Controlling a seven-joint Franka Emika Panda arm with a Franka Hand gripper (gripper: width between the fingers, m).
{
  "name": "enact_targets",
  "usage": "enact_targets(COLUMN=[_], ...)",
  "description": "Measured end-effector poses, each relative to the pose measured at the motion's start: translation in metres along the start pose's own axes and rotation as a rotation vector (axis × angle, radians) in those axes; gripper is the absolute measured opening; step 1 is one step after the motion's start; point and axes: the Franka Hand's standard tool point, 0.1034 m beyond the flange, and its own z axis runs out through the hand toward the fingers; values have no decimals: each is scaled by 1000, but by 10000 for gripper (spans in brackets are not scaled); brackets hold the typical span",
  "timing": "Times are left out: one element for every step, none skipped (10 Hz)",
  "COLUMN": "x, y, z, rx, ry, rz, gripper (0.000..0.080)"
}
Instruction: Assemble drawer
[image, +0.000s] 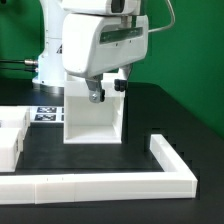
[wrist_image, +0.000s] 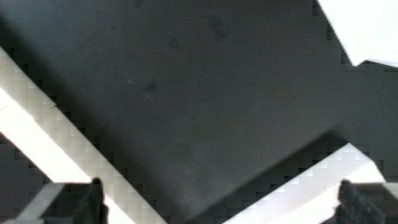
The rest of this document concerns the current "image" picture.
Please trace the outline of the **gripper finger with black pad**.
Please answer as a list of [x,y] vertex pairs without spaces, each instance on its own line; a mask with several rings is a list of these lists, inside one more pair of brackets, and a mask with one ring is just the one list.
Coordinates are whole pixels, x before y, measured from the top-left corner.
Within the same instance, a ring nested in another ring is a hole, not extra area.
[[102,88],[102,80],[102,75],[86,79],[86,84],[89,89],[89,100],[92,103],[101,103],[105,100],[105,90]]
[[128,78],[132,70],[131,65],[125,65],[118,69],[119,78],[114,80],[114,89],[116,91],[124,92],[128,87]]

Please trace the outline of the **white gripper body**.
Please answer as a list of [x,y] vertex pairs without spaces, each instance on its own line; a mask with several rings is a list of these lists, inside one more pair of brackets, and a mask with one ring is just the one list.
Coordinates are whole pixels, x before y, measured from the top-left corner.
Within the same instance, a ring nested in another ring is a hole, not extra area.
[[62,61],[66,72],[90,78],[142,60],[148,48],[148,17],[124,27],[122,17],[69,14],[62,31]]

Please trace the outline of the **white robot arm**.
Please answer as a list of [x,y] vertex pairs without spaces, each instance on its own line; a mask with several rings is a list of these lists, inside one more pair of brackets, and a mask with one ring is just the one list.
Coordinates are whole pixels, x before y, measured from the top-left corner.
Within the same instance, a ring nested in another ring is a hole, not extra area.
[[94,103],[104,100],[101,80],[146,56],[148,17],[141,0],[39,0],[44,17],[44,50],[38,57],[37,88],[58,90],[66,74],[83,78]]

